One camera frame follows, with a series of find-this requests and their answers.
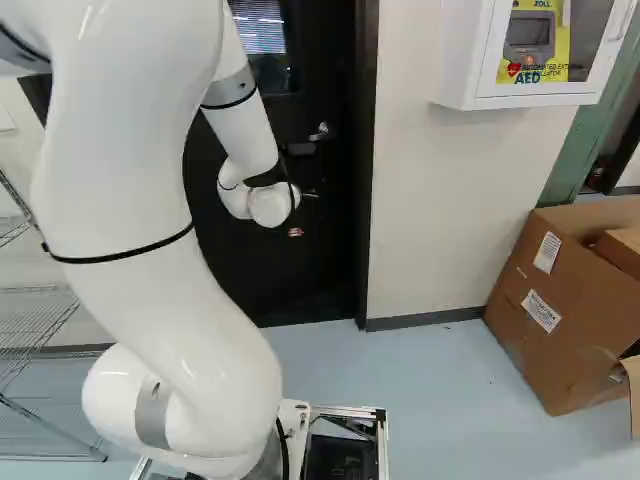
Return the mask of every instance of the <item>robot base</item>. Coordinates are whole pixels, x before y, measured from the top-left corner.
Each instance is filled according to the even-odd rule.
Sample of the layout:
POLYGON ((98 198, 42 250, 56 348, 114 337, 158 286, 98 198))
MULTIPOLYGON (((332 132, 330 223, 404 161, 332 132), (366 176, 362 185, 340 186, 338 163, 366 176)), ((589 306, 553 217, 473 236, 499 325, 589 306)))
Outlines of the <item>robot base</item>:
MULTIPOLYGON (((284 400, 280 419, 287 435, 288 480, 389 480, 387 412, 380 408, 309 407, 284 400)), ((141 458, 129 480, 182 480, 159 473, 162 465, 141 458)), ((280 480, 282 474, 251 480, 280 480)))

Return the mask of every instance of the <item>gray accent ring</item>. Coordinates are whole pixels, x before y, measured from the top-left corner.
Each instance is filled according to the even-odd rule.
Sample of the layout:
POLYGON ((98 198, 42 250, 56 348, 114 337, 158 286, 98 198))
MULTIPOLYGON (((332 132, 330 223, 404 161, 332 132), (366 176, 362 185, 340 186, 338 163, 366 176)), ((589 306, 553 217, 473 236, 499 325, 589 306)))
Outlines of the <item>gray accent ring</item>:
POLYGON ((165 429, 170 397, 171 389, 158 378, 143 380, 134 415, 136 433, 145 445, 171 450, 165 429))
POLYGON ((247 98, 256 87, 251 67, 247 63, 244 68, 230 77, 213 82, 209 86, 202 105, 204 107, 221 107, 234 104, 247 98))

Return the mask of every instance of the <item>white robotic arm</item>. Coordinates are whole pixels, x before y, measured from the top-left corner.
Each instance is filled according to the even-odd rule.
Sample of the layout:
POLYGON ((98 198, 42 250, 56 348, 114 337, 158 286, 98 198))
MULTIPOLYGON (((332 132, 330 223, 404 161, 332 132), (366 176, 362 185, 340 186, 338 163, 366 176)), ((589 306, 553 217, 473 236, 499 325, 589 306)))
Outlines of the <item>white robotic arm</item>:
POLYGON ((192 229, 181 166, 201 104, 229 154, 217 183, 230 213, 276 226, 300 195, 243 184, 278 149, 226 1, 0 5, 16 54, 4 58, 35 70, 50 59, 54 73, 31 206, 70 285, 118 341, 85 382, 88 418, 142 455, 243 478, 273 443, 282 378, 192 229))

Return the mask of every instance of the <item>door frame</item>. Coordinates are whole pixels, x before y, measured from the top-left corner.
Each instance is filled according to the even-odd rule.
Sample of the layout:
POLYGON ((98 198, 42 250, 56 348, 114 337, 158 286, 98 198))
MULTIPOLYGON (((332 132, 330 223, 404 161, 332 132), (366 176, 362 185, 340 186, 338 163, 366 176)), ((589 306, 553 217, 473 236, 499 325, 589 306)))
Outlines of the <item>door frame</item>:
POLYGON ((367 328, 371 204, 373 201, 373 154, 378 82, 379 0, 354 0, 356 5, 355 161, 361 178, 355 190, 356 202, 356 324, 367 328))
POLYGON ((596 105, 581 106, 538 200, 538 207, 573 203, 598 158, 614 119, 640 67, 640 8, 596 105))

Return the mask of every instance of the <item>black door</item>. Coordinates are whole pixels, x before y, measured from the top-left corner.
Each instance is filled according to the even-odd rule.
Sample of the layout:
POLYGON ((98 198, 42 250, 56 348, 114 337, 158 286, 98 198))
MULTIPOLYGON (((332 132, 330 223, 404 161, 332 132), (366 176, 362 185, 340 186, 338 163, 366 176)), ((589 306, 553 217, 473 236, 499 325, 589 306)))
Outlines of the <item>black door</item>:
MULTIPOLYGON (((258 326, 353 318, 355 2, 229 4, 286 169, 304 196, 276 229, 231 217, 216 192, 226 154, 198 113, 184 183, 200 247, 220 285, 258 326)), ((21 84, 46 122, 50 76, 21 84)))

